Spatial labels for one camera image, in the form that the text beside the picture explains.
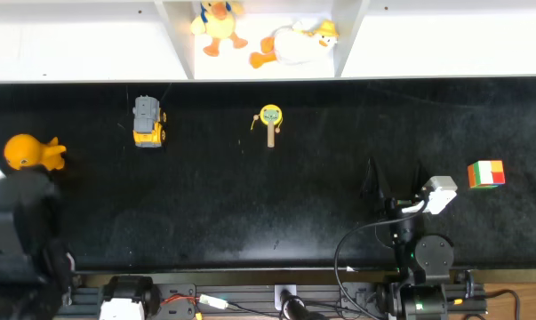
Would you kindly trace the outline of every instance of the metal bracket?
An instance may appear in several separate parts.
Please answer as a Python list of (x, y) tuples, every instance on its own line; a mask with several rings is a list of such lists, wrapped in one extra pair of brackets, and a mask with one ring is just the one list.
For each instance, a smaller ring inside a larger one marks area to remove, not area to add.
[[(171, 297), (173, 294), (185, 296), (196, 296), (194, 284), (155, 284), (161, 293), (161, 301)], [(152, 317), (152, 320), (191, 320), (195, 317), (195, 305), (190, 300), (176, 300), (161, 306), (159, 312)]]
[[(372, 294), (376, 292), (376, 284), (371, 283), (342, 283), (342, 285), (347, 290), (348, 295), (350, 295), (358, 305), (366, 308), (368, 312), (375, 316), (383, 316), (383, 314), (378, 310), (376, 306), (376, 300), (369, 300)], [(342, 308), (349, 308), (351, 310), (358, 311), (358, 308), (348, 301), (347, 297), (341, 293), (340, 296), (340, 306)], [(342, 315), (346, 318), (357, 318), (360, 315), (342, 312)]]
[(295, 284), (276, 284), (274, 285), (274, 305), (277, 311), (282, 310), (281, 296), (283, 291), (288, 291), (291, 295), (297, 295), (297, 285)]

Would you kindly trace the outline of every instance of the red cube face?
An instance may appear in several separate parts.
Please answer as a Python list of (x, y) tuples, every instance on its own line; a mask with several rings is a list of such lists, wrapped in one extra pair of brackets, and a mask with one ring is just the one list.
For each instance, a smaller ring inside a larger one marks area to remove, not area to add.
[(492, 183), (494, 183), (494, 184), (505, 184), (505, 173), (504, 172), (493, 172), (492, 173)]

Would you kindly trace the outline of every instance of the toy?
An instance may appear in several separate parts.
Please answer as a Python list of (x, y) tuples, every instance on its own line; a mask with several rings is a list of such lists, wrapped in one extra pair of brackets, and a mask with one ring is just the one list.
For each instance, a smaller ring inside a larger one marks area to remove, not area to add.
[(477, 161), (467, 169), (471, 188), (496, 188), (505, 184), (501, 160)]
[(142, 148), (157, 148), (163, 146), (167, 134), (164, 124), (167, 115), (159, 107), (159, 101), (148, 96), (135, 99), (133, 108), (133, 139), (135, 145)]
[(256, 120), (261, 119), (261, 122), (268, 126), (268, 147), (273, 148), (276, 146), (276, 136), (275, 133), (280, 133), (279, 126), (282, 125), (284, 121), (284, 113), (276, 105), (267, 105), (261, 109), (259, 115), (254, 115), (252, 121), (252, 127), (250, 131), (253, 130), (253, 124)]
[(314, 32), (302, 30), (300, 22), (293, 27), (278, 29), (274, 36), (261, 40), (261, 51), (250, 56), (252, 67), (259, 68), (264, 63), (278, 61), (287, 65), (319, 60), (326, 56), (337, 43), (339, 34), (330, 20), (325, 20)]
[(193, 20), (190, 31), (198, 36), (206, 32), (212, 37), (212, 44), (204, 48), (204, 53), (218, 57), (220, 41), (230, 38), (237, 49), (244, 48), (248, 42), (236, 35), (234, 14), (243, 14), (244, 8), (238, 3), (228, 1), (203, 1), (200, 3), (200, 16)]
[(41, 164), (46, 170), (52, 171), (64, 168), (64, 159), (60, 154), (65, 151), (66, 147), (59, 146), (58, 138), (44, 145), (29, 134), (18, 134), (7, 141), (4, 157), (15, 170)]

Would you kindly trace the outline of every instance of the wooden handle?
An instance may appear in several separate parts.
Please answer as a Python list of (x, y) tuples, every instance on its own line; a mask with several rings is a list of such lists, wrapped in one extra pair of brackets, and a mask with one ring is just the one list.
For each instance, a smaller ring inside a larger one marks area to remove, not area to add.
[(276, 125), (273, 121), (268, 122), (268, 148), (276, 146)]

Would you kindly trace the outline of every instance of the yellow hat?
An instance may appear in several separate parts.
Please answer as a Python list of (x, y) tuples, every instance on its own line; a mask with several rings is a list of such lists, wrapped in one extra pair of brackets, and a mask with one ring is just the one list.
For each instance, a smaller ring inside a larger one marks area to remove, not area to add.
[(321, 36), (339, 36), (337, 30), (335, 30), (335, 24), (330, 20), (323, 21), (321, 27), (314, 32)]

